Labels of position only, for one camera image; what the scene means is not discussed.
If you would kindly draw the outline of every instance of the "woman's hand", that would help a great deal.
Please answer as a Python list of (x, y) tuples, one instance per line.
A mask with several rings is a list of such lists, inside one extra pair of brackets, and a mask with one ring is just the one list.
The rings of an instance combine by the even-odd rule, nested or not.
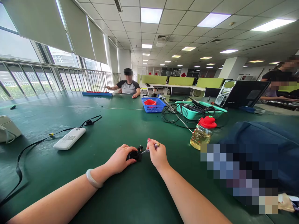
[(150, 159), (156, 169), (159, 171), (160, 169), (170, 167), (167, 156), (166, 156), (166, 147), (160, 143), (160, 146), (155, 149), (154, 144), (157, 143), (156, 140), (147, 139), (146, 149), (149, 149)]
[(129, 147), (128, 145), (122, 145), (116, 150), (104, 164), (104, 166), (111, 172), (111, 175), (122, 172), (128, 165), (136, 162), (135, 159), (126, 161), (128, 154), (132, 151), (137, 151), (137, 149), (135, 147)]

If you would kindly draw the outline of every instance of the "plastic basket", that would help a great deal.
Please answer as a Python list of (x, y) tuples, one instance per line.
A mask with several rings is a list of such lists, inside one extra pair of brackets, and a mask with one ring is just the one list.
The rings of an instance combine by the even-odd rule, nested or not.
[[(175, 103), (176, 103), (177, 106), (178, 106), (178, 107), (177, 107), (177, 111), (178, 111), (179, 113), (181, 112), (181, 106), (180, 106), (179, 103), (184, 103), (184, 104), (189, 104), (189, 105), (191, 105), (191, 106), (194, 106), (194, 103), (192, 103), (192, 102), (188, 102), (188, 101), (183, 101), (183, 102), (182, 102), (182, 101), (176, 101)], [(212, 107), (214, 107), (215, 109), (217, 109), (217, 110), (221, 110), (221, 111), (216, 111), (216, 112), (214, 112), (214, 111), (210, 111), (210, 112), (206, 112), (206, 115), (204, 115), (204, 114), (198, 113), (198, 112), (196, 112), (196, 111), (189, 110), (189, 109), (187, 109), (186, 107), (183, 107), (183, 106), (182, 106), (183, 116), (184, 116), (185, 118), (189, 119), (189, 120), (199, 120), (201, 117), (209, 116), (209, 115), (210, 115), (210, 116), (213, 116), (215, 119), (217, 119), (218, 117), (220, 117), (221, 114), (227, 112), (227, 110), (222, 109), (222, 108), (217, 107), (217, 106), (214, 106), (214, 105), (211, 105), (211, 104), (209, 104), (209, 103), (199, 102), (199, 104), (201, 104), (201, 105), (203, 105), (203, 106), (207, 106), (207, 107), (212, 106)]]
[[(145, 105), (144, 102), (148, 99), (155, 101), (157, 103), (157, 105), (155, 105), (155, 106)], [(147, 113), (160, 113), (160, 112), (162, 112), (163, 108), (166, 106), (166, 104), (159, 98), (143, 97), (143, 98), (141, 98), (141, 100), (142, 100), (142, 104), (145, 109), (145, 112), (147, 112)]]

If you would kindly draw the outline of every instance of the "green table surface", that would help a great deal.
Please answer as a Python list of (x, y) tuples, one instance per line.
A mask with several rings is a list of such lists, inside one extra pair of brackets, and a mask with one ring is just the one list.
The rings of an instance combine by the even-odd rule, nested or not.
[[(206, 101), (206, 98), (194, 98)], [(16, 103), (17, 108), (9, 110), (12, 103)], [(0, 114), (8, 115), (23, 133), (11, 144), (0, 144), (2, 196), (7, 195), (18, 182), (16, 159), (25, 146), (49, 133), (80, 126), (97, 115), (103, 116), (94, 125), (87, 126), (86, 133), (68, 151), (53, 148), (65, 132), (24, 153), (20, 162), (24, 179), (17, 193), (2, 207), (7, 211), (7, 218), (84, 174), (87, 169), (104, 164), (122, 144), (145, 147), (147, 138), (152, 138), (166, 146), (170, 165), (232, 223), (298, 223), (298, 219), (288, 212), (264, 215), (248, 211), (200, 166), (200, 151), (189, 143), (190, 130), (163, 122), (161, 113), (146, 113), (140, 97), (132, 99), (126, 94), (82, 96), (79, 92), (61, 92), (5, 102), (0, 105)], [(215, 130), (211, 143), (217, 143), (234, 123), (244, 120), (272, 122), (296, 134), (299, 132), (298, 116), (273, 115), (270, 112), (257, 115), (230, 109), (227, 116), (222, 115), (217, 120), (218, 124), (226, 125)], [(142, 162), (109, 178), (71, 223), (174, 224), (183, 221), (166, 185), (152, 165), (150, 155), (144, 154)]]

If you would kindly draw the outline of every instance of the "plastic bottle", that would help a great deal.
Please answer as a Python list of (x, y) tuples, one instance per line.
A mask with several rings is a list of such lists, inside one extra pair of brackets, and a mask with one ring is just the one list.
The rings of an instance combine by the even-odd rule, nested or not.
[(215, 128), (217, 124), (215, 123), (215, 118), (212, 116), (206, 116), (205, 118), (200, 118), (196, 129), (190, 140), (190, 144), (200, 150), (201, 144), (208, 144), (211, 140), (211, 135), (213, 131), (211, 129)]

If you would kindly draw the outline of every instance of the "dark blue backpack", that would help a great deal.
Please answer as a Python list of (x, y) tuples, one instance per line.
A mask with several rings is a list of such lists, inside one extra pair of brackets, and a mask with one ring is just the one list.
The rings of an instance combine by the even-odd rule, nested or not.
[(272, 176), (274, 179), (278, 178), (278, 191), (299, 195), (298, 137), (271, 123), (244, 121), (237, 122), (219, 143), (246, 145), (226, 148), (233, 152), (236, 152), (237, 148), (240, 153), (244, 152), (247, 155), (250, 153), (250, 156), (245, 158), (246, 162), (258, 162), (260, 168), (267, 167), (269, 161), (272, 161)]

